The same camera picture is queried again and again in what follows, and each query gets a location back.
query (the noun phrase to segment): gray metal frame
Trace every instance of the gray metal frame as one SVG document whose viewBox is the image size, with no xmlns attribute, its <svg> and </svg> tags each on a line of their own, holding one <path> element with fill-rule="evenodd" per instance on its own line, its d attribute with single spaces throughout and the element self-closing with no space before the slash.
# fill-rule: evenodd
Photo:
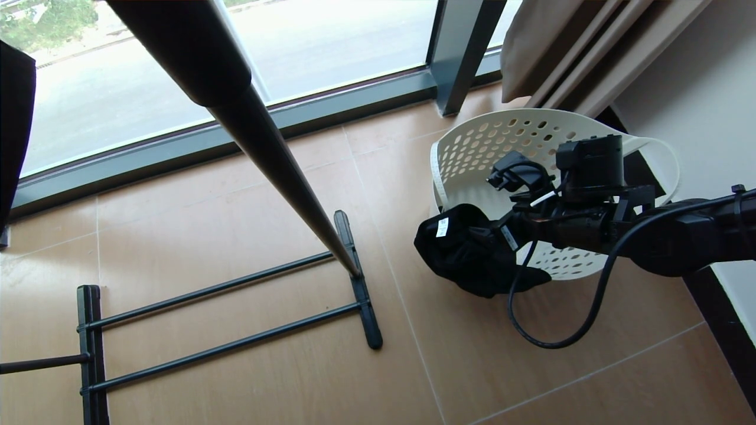
<svg viewBox="0 0 756 425">
<path fill-rule="evenodd" d="M 471 5 L 459 2 L 465 4 L 463 8 L 456 3 L 439 2 L 429 43 L 431 62 L 427 67 L 295 104 L 273 106 L 270 113 L 281 134 L 292 138 L 434 98 L 443 105 L 440 107 L 442 114 L 459 112 L 472 86 L 500 79 L 498 50 L 485 51 L 485 46 L 505 2 L 474 0 Z M 455 8 L 454 13 L 445 13 L 447 7 Z M 488 9 L 483 13 L 484 8 L 495 8 L 498 14 Z M 455 41 L 451 36 L 453 30 L 466 26 L 472 28 L 467 30 L 464 42 Z M 449 57 L 455 58 L 456 67 L 448 68 L 441 63 L 442 58 Z M 18 220 L 83 197 L 237 152 L 236 144 L 217 123 L 161 135 L 23 178 L 18 185 L 10 219 Z"/>
</svg>

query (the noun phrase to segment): plastic basket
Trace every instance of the plastic basket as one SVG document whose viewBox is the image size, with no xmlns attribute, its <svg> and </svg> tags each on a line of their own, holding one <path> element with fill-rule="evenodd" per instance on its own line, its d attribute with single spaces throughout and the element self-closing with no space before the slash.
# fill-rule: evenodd
<svg viewBox="0 0 756 425">
<path fill-rule="evenodd" d="M 454 127 L 431 148 L 433 204 L 431 215 L 461 203 L 476 205 L 490 219 L 512 209 L 511 194 L 494 190 L 485 179 L 491 166 L 512 150 L 542 164 L 556 175 L 556 149 L 561 143 L 591 136 L 621 134 L 624 155 L 641 150 L 665 195 L 656 206 L 669 201 L 680 183 L 680 165 L 672 148 L 654 138 L 620 133 L 595 119 L 563 110 L 513 109 L 486 113 Z M 518 251 L 522 264 L 529 245 Z M 530 265 L 551 274 L 556 281 L 583 278 L 599 271 L 606 256 L 566 248 L 558 250 L 539 242 Z"/>
</svg>

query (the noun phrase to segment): label on robot arm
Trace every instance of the label on robot arm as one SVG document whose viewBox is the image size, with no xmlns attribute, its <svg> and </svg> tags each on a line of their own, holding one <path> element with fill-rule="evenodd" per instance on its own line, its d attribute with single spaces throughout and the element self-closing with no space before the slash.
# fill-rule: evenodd
<svg viewBox="0 0 756 425">
<path fill-rule="evenodd" d="M 517 251 L 517 242 L 506 226 L 501 226 L 501 234 L 504 235 L 504 239 L 507 240 L 507 243 L 510 245 L 510 248 L 512 248 L 512 251 Z"/>
<path fill-rule="evenodd" d="M 438 221 L 438 230 L 435 231 L 436 237 L 446 236 L 446 231 L 449 229 L 449 218 L 441 219 Z"/>
</svg>

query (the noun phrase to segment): black cloth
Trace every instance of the black cloth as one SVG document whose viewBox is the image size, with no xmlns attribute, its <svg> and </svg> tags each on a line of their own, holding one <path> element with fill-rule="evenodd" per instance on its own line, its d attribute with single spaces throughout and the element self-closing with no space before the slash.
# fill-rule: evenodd
<svg viewBox="0 0 756 425">
<path fill-rule="evenodd" d="M 438 231 L 442 220 L 448 224 L 445 234 Z M 516 255 L 508 246 L 487 244 L 471 232 L 490 227 L 488 217 L 477 206 L 461 204 L 421 223 L 415 248 L 438 276 L 469 293 L 492 298 L 497 293 L 509 293 L 521 266 L 516 264 Z M 550 280 L 545 271 L 527 267 L 517 284 L 517 292 Z"/>
<path fill-rule="evenodd" d="M 37 69 L 34 59 L 0 41 L 0 232 L 29 144 Z"/>
</svg>

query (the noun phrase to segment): floor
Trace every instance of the floor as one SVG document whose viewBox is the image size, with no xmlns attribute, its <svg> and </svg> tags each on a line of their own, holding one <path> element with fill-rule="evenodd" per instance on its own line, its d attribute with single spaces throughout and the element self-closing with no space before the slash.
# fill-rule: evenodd
<svg viewBox="0 0 756 425">
<path fill-rule="evenodd" d="M 432 103 L 291 141 L 326 211 L 343 209 L 385 340 L 358 316 L 109 392 L 113 424 L 756 423 L 679 279 L 620 261 L 593 330 L 547 351 L 482 299 L 433 275 L 415 253 L 428 216 L 431 144 L 499 103 L 471 93 L 462 113 Z M 2 361 L 69 355 L 76 287 L 102 286 L 104 315 L 288 262 L 324 248 L 262 174 L 232 157 L 82 200 L 15 224 L 0 255 Z M 596 277 L 516 300 L 526 329 L 558 340 L 578 327 Z M 105 333 L 108 377 L 353 300 L 329 262 Z M 75 366 L 5 375 L 0 420 L 82 423 Z"/>
</svg>

